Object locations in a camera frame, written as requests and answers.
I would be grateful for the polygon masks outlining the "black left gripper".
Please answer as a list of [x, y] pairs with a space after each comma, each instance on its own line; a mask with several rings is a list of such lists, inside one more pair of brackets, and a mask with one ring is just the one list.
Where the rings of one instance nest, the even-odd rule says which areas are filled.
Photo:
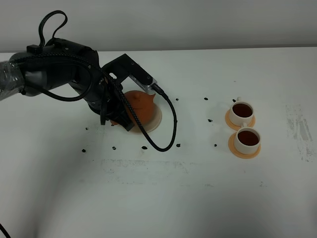
[[126, 131], [134, 127], [130, 113], [125, 109], [125, 103], [120, 93], [122, 82], [131, 78], [143, 91], [149, 93], [153, 83], [153, 77], [147, 73], [130, 56], [123, 54], [102, 67], [104, 73], [101, 86], [101, 105], [96, 112], [100, 115], [101, 121], [115, 121]]

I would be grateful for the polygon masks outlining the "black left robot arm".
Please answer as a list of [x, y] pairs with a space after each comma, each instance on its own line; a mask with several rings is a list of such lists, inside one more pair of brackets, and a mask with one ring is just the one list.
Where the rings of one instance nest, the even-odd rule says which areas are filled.
[[29, 97], [45, 94], [63, 102], [83, 99], [100, 116], [102, 125], [112, 120], [130, 130], [133, 122], [121, 85], [128, 77], [147, 94], [153, 93], [156, 81], [127, 54], [100, 67], [97, 51], [54, 38], [42, 48], [30, 45], [0, 63], [0, 98], [20, 93]]

